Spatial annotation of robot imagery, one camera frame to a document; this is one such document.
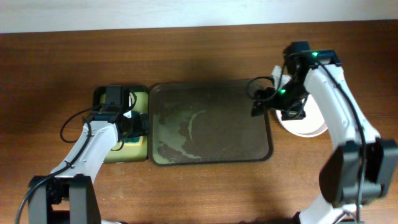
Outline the pink plate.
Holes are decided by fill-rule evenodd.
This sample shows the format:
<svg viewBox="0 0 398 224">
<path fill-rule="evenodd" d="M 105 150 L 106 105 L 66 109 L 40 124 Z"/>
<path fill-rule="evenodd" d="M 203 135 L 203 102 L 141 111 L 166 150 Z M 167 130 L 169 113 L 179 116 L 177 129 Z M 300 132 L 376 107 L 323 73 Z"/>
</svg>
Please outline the pink plate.
<svg viewBox="0 0 398 224">
<path fill-rule="evenodd" d="M 308 100 L 303 111 L 306 113 L 306 117 L 304 119 L 288 121 L 282 121 L 282 115 L 280 111 L 276 111 L 275 114 L 279 123 L 288 132 L 303 138 L 319 136 L 328 129 L 321 111 L 312 95 L 308 96 Z"/>
</svg>

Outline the green yellow scrub sponge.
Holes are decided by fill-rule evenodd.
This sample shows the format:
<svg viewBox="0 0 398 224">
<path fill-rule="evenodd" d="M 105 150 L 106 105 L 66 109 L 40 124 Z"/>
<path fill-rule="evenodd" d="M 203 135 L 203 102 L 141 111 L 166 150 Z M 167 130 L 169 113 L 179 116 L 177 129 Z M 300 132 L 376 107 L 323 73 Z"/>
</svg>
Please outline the green yellow scrub sponge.
<svg viewBox="0 0 398 224">
<path fill-rule="evenodd" d="M 133 137 L 133 138 L 127 138 L 127 139 L 123 139 L 120 141 L 119 145 L 120 146 L 131 146 L 131 147 L 135 147 L 135 146 L 140 146 L 143 145 L 144 142 L 144 137 L 139 136 L 139 137 Z"/>
</svg>

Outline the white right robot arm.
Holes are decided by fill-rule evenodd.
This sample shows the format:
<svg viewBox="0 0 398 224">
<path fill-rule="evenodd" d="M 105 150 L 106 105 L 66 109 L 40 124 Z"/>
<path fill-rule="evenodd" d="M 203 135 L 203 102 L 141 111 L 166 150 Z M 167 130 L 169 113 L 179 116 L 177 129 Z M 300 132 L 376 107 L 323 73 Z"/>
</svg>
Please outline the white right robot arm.
<svg viewBox="0 0 398 224">
<path fill-rule="evenodd" d="M 292 223 L 359 223 L 360 209 L 387 195 L 397 168 L 397 143 L 383 139 L 352 95 L 332 49 L 312 50 L 306 41 L 284 49 L 272 87 L 248 93 L 251 114 L 279 110 L 284 120 L 303 119 L 311 96 L 328 128 L 333 152 L 319 175 L 320 194 Z"/>
</svg>

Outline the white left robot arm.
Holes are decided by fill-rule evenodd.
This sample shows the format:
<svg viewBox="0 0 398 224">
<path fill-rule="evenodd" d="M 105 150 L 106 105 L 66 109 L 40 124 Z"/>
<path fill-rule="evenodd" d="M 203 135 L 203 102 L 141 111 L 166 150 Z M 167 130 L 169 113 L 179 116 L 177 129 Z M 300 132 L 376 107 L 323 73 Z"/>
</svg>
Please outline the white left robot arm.
<svg viewBox="0 0 398 224">
<path fill-rule="evenodd" d="M 149 89 L 101 86 L 83 118 L 80 137 L 49 175 L 36 175 L 20 207 L 29 223 L 104 223 L 93 187 L 103 164 L 148 158 Z"/>
</svg>

